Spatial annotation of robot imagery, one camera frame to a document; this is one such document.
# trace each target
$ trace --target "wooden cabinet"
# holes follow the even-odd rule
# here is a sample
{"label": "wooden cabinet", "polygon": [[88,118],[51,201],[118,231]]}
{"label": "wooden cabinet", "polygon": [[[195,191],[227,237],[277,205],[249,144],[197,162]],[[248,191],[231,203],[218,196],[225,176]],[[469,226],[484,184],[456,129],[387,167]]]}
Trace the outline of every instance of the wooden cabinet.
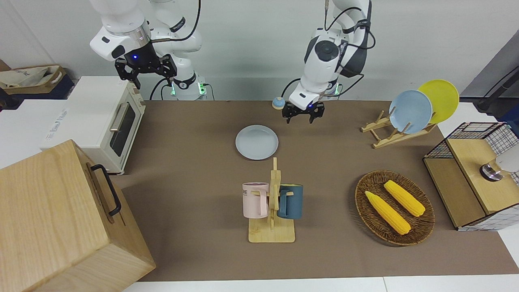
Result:
{"label": "wooden cabinet", "polygon": [[485,139],[446,139],[452,158],[424,158],[454,227],[499,230],[519,222],[519,187],[512,177],[491,182],[480,167],[496,157]]}
{"label": "wooden cabinet", "polygon": [[122,291],[155,268],[121,190],[92,166],[69,140],[0,169],[0,291]]}

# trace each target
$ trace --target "dark blue mug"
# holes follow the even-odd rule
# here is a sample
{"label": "dark blue mug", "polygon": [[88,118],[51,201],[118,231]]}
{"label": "dark blue mug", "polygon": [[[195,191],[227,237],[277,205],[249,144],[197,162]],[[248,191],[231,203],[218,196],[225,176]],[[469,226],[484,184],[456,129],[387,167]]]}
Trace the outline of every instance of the dark blue mug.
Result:
{"label": "dark blue mug", "polygon": [[279,188],[279,218],[299,219],[303,215],[303,186],[282,183]]}

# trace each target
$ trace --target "wicker basket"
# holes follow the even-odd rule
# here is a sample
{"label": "wicker basket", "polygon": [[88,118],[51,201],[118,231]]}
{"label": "wicker basket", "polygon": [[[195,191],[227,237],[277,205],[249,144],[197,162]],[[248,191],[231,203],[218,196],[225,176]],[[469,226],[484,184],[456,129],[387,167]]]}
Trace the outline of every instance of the wicker basket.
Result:
{"label": "wicker basket", "polygon": [[[420,217],[414,217],[402,207],[384,189],[384,183],[388,180],[393,180],[420,201],[425,207],[424,214]],[[411,231],[406,235],[399,235],[373,208],[364,191],[370,191],[383,198],[409,222]],[[429,237],[434,227],[434,210],[425,193],[410,179],[396,172],[377,170],[362,177],[355,188],[355,204],[366,226],[378,237],[392,244],[401,246],[418,244]]]}

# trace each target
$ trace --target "plate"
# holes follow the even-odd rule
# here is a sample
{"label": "plate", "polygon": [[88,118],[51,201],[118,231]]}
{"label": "plate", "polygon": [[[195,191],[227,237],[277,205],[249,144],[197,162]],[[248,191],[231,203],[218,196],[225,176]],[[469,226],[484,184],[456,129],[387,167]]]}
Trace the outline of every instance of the plate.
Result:
{"label": "plate", "polygon": [[278,143],[276,133],[262,125],[245,127],[236,135],[236,149],[241,155],[252,160],[271,157],[278,149]]}
{"label": "plate", "polygon": [[459,104],[458,90],[452,83],[446,80],[436,79],[427,81],[418,88],[431,101],[434,116],[431,124],[437,124],[450,118]]}
{"label": "plate", "polygon": [[[414,217],[402,207],[384,188],[384,183],[388,180],[399,184],[422,203],[425,207],[424,214],[420,217]],[[408,234],[399,235],[373,208],[364,193],[365,191],[370,191],[384,199],[411,225],[411,231]],[[413,181],[396,172],[377,170],[362,177],[355,188],[355,205],[366,226],[378,237],[393,245],[418,244],[427,239],[434,228],[434,210],[429,198]]]}
{"label": "plate", "polygon": [[399,94],[389,106],[389,112],[396,107],[389,117],[393,127],[403,132],[407,123],[411,123],[404,134],[414,134],[424,129],[432,115],[432,105],[425,94],[417,90],[406,90]]}

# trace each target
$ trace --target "wooden mug rack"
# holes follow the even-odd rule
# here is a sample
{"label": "wooden mug rack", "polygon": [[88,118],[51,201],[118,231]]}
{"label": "wooden mug rack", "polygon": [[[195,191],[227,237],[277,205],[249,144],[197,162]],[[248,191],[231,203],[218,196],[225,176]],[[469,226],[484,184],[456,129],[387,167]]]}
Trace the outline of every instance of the wooden mug rack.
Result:
{"label": "wooden mug rack", "polygon": [[277,216],[279,210],[279,187],[281,186],[281,171],[278,170],[278,159],[274,157],[273,170],[270,171],[270,191],[266,218],[249,219],[249,242],[252,243],[292,243],[295,241],[293,219],[283,219]]}

